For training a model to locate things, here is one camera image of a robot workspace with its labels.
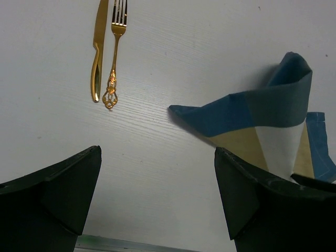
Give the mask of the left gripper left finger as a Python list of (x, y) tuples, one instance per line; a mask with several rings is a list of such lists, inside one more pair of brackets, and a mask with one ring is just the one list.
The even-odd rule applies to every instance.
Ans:
[(1, 251), (73, 251), (101, 168), (101, 148), (1, 184)]

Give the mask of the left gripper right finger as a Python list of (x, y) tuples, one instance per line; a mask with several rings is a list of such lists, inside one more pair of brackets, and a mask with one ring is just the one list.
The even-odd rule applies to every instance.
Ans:
[(217, 148), (215, 173), (237, 251), (335, 251), (335, 185), (284, 180)]

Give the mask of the blue beige cloth placemat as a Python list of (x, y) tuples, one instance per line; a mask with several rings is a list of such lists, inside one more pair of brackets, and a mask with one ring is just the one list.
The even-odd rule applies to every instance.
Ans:
[(312, 69), (288, 52), (268, 83), (202, 107), (171, 105), (171, 113), (216, 147), (289, 180), (293, 174), (332, 183), (325, 116), (309, 112)]

